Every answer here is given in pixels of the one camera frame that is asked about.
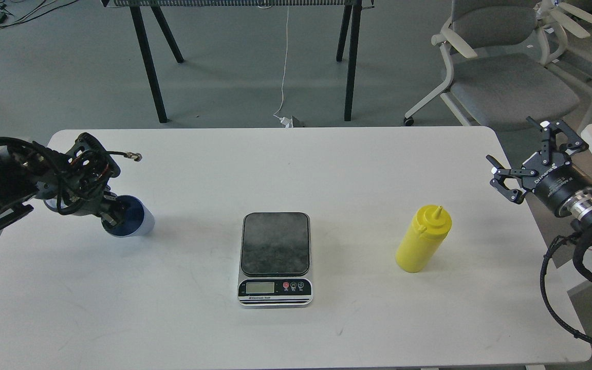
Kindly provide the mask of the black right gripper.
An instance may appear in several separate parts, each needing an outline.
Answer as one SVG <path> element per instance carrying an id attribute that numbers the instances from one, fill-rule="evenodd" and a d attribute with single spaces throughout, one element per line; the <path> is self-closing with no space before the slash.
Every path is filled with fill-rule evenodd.
<path id="1" fill-rule="evenodd" d="M 569 199 L 578 192 L 592 196 L 592 178 L 570 159 L 588 150 L 589 144 L 564 120 L 538 122 L 531 116 L 526 120 L 540 129 L 541 149 L 534 152 L 519 170 L 506 169 L 495 157 L 486 155 L 492 165 L 490 184 L 514 204 L 522 204 L 529 190 L 557 218 L 570 216 L 571 211 L 565 205 Z M 521 180 L 520 185 L 526 190 L 508 188 L 507 179 Z"/>

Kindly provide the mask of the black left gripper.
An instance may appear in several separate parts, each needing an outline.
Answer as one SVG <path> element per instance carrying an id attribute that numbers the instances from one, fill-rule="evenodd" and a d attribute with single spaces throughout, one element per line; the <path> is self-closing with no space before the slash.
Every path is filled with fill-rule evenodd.
<path id="1" fill-rule="evenodd" d="M 127 205 L 108 185 L 121 172 L 111 154 L 93 135 L 82 133 L 66 156 L 59 161 L 60 182 L 45 206 L 61 215 L 100 216 L 105 230 L 121 227 Z"/>

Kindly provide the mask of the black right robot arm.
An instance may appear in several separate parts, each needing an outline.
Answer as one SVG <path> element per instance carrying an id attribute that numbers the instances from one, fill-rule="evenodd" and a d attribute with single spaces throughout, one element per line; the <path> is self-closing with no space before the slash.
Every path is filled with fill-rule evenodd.
<path id="1" fill-rule="evenodd" d="M 527 122 L 541 133 L 540 150 L 534 152 L 519 168 L 507 169 L 492 156 L 491 185 L 508 201 L 521 204 L 533 194 L 557 218 L 571 216 L 573 234 L 553 239 L 545 253 L 540 271 L 543 302 L 552 316 L 576 339 L 592 344 L 592 337 L 570 326 L 552 308 L 546 290 L 550 260 L 563 245 L 574 246 L 571 264 L 592 283 L 592 178 L 576 166 L 571 157 L 589 149 L 586 143 L 564 120 Z"/>

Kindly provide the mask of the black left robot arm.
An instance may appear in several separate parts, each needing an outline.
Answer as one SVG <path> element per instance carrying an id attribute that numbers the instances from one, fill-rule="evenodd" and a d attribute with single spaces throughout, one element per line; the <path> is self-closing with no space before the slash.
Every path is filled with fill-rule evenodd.
<path id="1" fill-rule="evenodd" d="M 113 153 L 81 133 L 65 154 L 17 138 L 0 137 L 0 230 L 28 215 L 40 199 L 59 215 L 93 215 L 112 232 L 130 218 L 132 205 L 108 181 L 120 175 Z"/>

